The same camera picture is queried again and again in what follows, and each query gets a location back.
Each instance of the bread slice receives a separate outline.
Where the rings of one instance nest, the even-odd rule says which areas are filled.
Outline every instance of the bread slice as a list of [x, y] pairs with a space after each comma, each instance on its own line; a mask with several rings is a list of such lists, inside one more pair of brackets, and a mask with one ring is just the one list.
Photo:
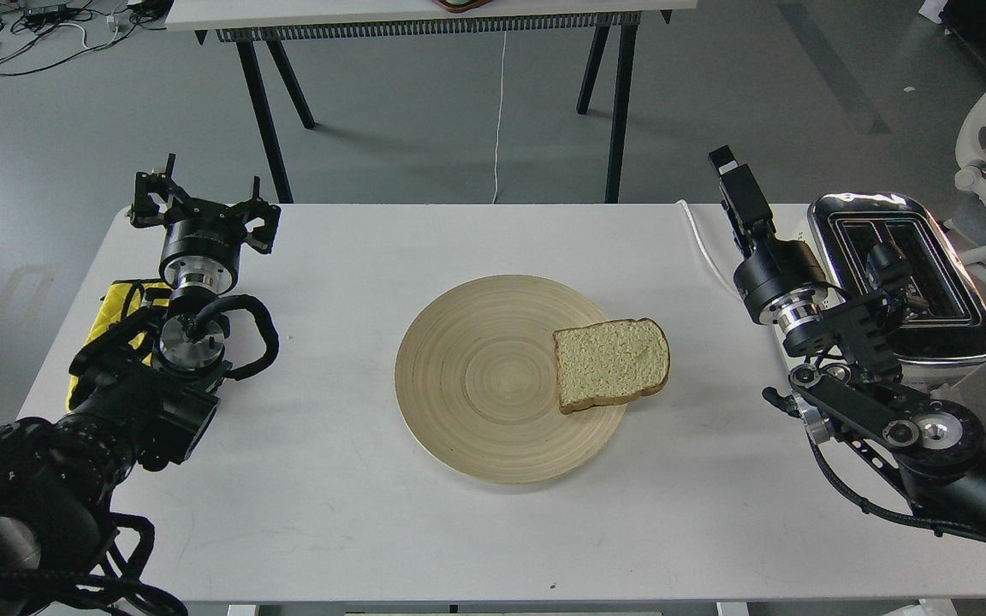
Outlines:
[[555, 332], [558, 399], [568, 414], [625, 405], [668, 382], [668, 339], [652, 319], [596, 323]]

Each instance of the wooden plate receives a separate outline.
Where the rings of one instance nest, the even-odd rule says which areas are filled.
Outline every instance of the wooden plate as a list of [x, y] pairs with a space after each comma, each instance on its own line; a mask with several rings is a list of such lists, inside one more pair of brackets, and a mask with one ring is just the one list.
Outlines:
[[545, 278], [457, 286], [402, 339], [402, 416], [428, 453], [456, 471], [497, 483], [563, 475], [607, 443], [626, 405], [559, 412], [553, 331], [607, 320], [588, 298]]

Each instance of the table leg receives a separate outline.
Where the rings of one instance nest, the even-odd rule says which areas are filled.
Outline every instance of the table leg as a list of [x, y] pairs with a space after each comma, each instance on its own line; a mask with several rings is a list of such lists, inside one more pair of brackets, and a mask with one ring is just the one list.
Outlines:
[[633, 77], [633, 51], [637, 42], [638, 25], [623, 25], [619, 34], [619, 67], [618, 73], [615, 73], [615, 108], [611, 112], [611, 147], [607, 155], [607, 191], [604, 203], [619, 202], [622, 149], [626, 143], [630, 79]]
[[603, 47], [607, 45], [609, 25], [597, 25], [591, 35], [591, 51], [588, 51], [588, 65], [584, 69], [584, 81], [580, 83], [580, 95], [576, 98], [576, 113], [581, 116], [588, 113], [588, 103], [591, 102], [591, 89], [596, 85], [596, 74], [599, 73], [599, 60], [603, 59]]
[[294, 103], [294, 110], [299, 114], [299, 120], [302, 120], [302, 127], [314, 129], [314, 116], [310, 115], [310, 108], [306, 106], [306, 98], [302, 95], [302, 87], [294, 77], [294, 71], [291, 70], [291, 62], [287, 59], [284, 44], [279, 40], [267, 40], [265, 45], [269, 46], [269, 53], [273, 55], [276, 69], [281, 71], [281, 78], [284, 79], [284, 86], [287, 87], [291, 102]]
[[269, 98], [265, 95], [265, 85], [261, 80], [258, 54], [253, 50], [253, 43], [239, 42], [235, 45], [238, 46], [238, 58], [242, 60], [242, 73], [246, 75], [246, 87], [250, 90], [253, 114], [258, 118], [258, 131], [261, 132], [261, 141], [265, 145], [265, 157], [269, 159], [276, 198], [279, 203], [294, 203], [291, 186], [287, 181], [287, 170], [284, 168], [281, 144], [276, 136], [276, 126], [273, 125], [273, 114], [269, 111]]

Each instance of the table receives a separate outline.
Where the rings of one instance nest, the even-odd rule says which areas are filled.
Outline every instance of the table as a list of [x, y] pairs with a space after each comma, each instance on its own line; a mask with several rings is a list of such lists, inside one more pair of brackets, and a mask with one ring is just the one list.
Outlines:
[[[722, 270], [739, 254], [721, 207], [695, 205]], [[780, 231], [801, 206], [778, 207]], [[110, 227], [22, 408], [62, 413], [67, 365], [110, 281], [149, 277], [159, 229]], [[394, 393], [408, 324], [473, 278], [552, 278], [611, 318], [668, 333], [672, 377], [633, 402], [568, 475], [482, 483], [433, 459]], [[144, 581], [187, 601], [774, 601], [986, 596], [986, 545], [863, 515], [819, 475], [781, 386], [770, 328], [704, 266], [678, 206], [290, 205], [275, 252], [246, 251], [240, 293], [266, 303], [281, 355], [219, 390], [184, 465], [136, 469], [114, 511], [146, 515]], [[255, 358], [232, 315], [229, 356]], [[902, 507], [844, 445], [861, 494]]]
[[242, 73], [246, 77], [246, 88], [250, 92], [277, 198], [279, 203], [293, 203], [254, 42], [263, 40], [269, 47], [299, 120], [304, 128], [314, 129], [314, 116], [291, 69], [287, 52], [282, 47], [283, 40], [595, 27], [576, 103], [576, 112], [584, 115], [591, 101], [608, 32], [617, 25], [621, 32], [605, 190], [605, 202], [615, 203], [618, 202], [622, 177], [633, 55], [641, 12], [661, 10], [668, 21], [674, 9], [692, 9], [696, 3], [697, 0], [496, 0], [484, 7], [454, 15], [437, 7], [431, 0], [361, 0], [360, 3], [337, 3], [333, 0], [271, 0], [261, 3], [176, 0], [165, 26], [171, 31], [196, 31], [202, 44], [207, 31], [215, 30], [220, 40], [234, 42], [238, 46]]

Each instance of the yellow bag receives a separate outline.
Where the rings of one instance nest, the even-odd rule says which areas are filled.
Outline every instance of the yellow bag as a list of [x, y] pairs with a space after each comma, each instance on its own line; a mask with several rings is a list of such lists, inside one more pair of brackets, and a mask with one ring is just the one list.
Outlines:
[[[169, 291], [169, 286], [164, 281], [161, 281], [160, 278], [113, 281], [113, 284], [109, 285], [109, 291], [105, 293], [105, 297], [101, 298], [101, 308], [98, 308], [98, 314], [93, 319], [93, 326], [90, 327], [90, 333], [86, 336], [86, 344], [89, 344], [94, 339], [97, 339], [99, 335], [109, 331], [110, 327], [119, 323], [126, 316], [130, 315], [130, 313], [137, 311], [144, 304], [146, 293], [149, 289], [153, 288], [162, 289], [165, 292]], [[153, 305], [168, 305], [169, 293], [165, 293], [164, 295], [165, 297], [156, 298], [151, 303]], [[140, 348], [142, 340], [144, 340], [144, 335], [137, 335], [130, 344], [132, 344], [133, 348]], [[144, 359], [144, 363], [150, 365], [150, 355]], [[70, 384], [67, 386], [67, 412], [71, 412], [71, 394], [74, 392], [74, 386], [77, 386], [78, 382], [79, 379], [77, 376], [71, 376]]]

